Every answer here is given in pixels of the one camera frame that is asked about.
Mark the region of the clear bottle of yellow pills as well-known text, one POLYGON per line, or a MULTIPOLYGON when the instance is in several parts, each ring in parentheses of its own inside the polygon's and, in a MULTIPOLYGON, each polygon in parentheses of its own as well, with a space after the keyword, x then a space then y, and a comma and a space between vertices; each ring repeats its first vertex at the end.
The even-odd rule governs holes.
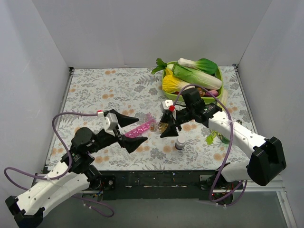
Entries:
POLYGON ((167 123, 153 122, 150 124, 150 131, 158 134, 162 134, 168 128, 168 126, 169 125, 167 123))

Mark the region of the pink weekly pill organizer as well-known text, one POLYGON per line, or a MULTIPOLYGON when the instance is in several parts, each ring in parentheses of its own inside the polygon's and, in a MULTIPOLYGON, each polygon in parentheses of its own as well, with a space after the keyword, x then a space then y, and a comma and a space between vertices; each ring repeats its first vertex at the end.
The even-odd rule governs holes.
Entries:
POLYGON ((150 125, 156 122, 155 118, 152 117, 151 113, 148 113, 145 118, 145 122, 135 127, 124 135, 129 138, 135 138, 141 136, 144 132, 150 130, 150 125))

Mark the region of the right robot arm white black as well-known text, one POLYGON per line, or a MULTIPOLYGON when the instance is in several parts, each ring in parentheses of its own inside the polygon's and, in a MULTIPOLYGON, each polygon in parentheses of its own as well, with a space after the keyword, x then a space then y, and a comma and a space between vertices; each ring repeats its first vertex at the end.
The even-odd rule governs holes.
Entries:
POLYGON ((248 162, 225 163, 217 169, 215 184, 225 189, 234 181, 252 180, 260 186, 267 185, 286 168, 282 143, 276 137, 267 139, 230 120, 227 113, 214 103, 206 104, 195 88, 182 92, 185 108, 176 110, 172 100, 162 102, 162 123, 168 124, 162 138, 178 136, 182 124, 191 120, 203 124, 240 148, 248 162))

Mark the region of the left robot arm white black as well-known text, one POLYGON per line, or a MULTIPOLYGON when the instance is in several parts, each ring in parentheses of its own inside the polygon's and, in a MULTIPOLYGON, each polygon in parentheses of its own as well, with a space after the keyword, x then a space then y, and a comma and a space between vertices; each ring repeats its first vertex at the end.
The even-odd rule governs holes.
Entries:
POLYGON ((70 148, 56 166, 30 189, 18 196, 9 196, 5 203, 18 227, 36 228, 43 218, 57 205, 86 189, 101 190, 106 180, 92 164, 93 153, 118 143, 128 153, 134 152, 147 137, 129 138, 120 128, 131 125, 139 119, 110 111, 97 111, 94 116, 103 120, 104 128, 97 134, 87 127, 78 129, 71 140, 70 148))

